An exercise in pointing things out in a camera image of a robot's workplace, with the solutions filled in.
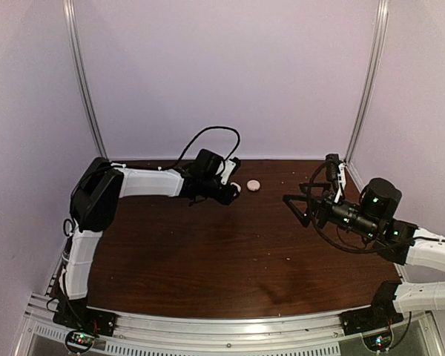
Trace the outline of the white earbud case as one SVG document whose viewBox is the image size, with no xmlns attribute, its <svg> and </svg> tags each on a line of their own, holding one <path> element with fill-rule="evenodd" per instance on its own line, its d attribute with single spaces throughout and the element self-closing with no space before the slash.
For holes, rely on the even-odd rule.
<svg viewBox="0 0 445 356">
<path fill-rule="evenodd" d="M 241 192 L 241 186 L 238 183 L 231 182 L 231 187 L 236 189 L 238 194 Z"/>
</svg>

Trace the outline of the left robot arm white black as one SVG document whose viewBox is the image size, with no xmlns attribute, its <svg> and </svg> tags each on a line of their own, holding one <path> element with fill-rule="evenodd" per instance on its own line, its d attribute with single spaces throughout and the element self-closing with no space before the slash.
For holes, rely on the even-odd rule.
<svg viewBox="0 0 445 356">
<path fill-rule="evenodd" d="M 62 252 L 59 286 L 67 299 L 62 315 L 75 329 L 92 321 L 88 308 L 76 300 L 88 295 L 88 278 L 96 247 L 113 223 L 119 201 L 126 197 L 170 197 L 191 204 L 212 199 L 222 205 L 235 201 L 241 187 L 231 182 L 240 167 L 236 157 L 223 158 L 202 149 L 182 167 L 144 169 L 97 157 L 70 196 L 70 216 L 63 222 L 67 238 Z"/>
</svg>

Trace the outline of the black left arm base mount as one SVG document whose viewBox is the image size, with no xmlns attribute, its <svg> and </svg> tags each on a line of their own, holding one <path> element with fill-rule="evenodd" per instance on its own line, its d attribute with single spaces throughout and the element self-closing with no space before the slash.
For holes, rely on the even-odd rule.
<svg viewBox="0 0 445 356">
<path fill-rule="evenodd" d="M 116 324 L 116 314 L 109 311 L 89 309 L 80 305 L 69 306 L 66 303 L 60 303 L 54 313 L 53 322 L 88 334 L 112 337 Z"/>
</svg>

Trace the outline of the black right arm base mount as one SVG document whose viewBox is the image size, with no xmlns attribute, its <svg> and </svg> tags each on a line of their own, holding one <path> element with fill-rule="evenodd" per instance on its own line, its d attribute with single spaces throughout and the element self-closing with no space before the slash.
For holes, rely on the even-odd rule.
<svg viewBox="0 0 445 356">
<path fill-rule="evenodd" d="M 403 315 L 384 306 L 369 306 L 363 309 L 345 311 L 340 322 L 345 336 L 363 334 L 403 321 Z"/>
</svg>

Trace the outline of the pink earbud case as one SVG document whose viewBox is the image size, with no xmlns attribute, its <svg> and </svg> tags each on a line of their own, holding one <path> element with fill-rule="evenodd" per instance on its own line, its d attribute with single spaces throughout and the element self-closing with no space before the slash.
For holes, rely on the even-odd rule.
<svg viewBox="0 0 445 356">
<path fill-rule="evenodd" d="M 250 192 L 257 192 L 260 190 L 261 188 L 261 183 L 256 180 L 256 179 L 250 179 L 247 183 L 246 183 L 246 188 L 250 191 Z"/>
</svg>

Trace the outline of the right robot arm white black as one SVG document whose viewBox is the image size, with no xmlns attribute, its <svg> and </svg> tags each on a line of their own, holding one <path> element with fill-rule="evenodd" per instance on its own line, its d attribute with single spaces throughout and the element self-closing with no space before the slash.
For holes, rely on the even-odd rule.
<svg viewBox="0 0 445 356">
<path fill-rule="evenodd" d="M 397 220 L 395 211 L 402 193 L 383 178 L 371 179 L 357 203 L 332 193 L 328 183 L 318 184 L 322 193 L 313 195 L 310 182 L 300 185 L 299 195 L 286 194 L 283 202 L 302 226 L 313 225 L 319 236 L 334 242 L 323 233 L 327 223 L 358 235 L 370 249 L 345 248 L 352 254 L 376 254 L 399 266 L 423 266 L 445 272 L 445 237 L 420 226 Z M 366 310 L 366 322 L 381 327 L 394 314 L 445 310 L 445 282 L 383 283 Z"/>
</svg>

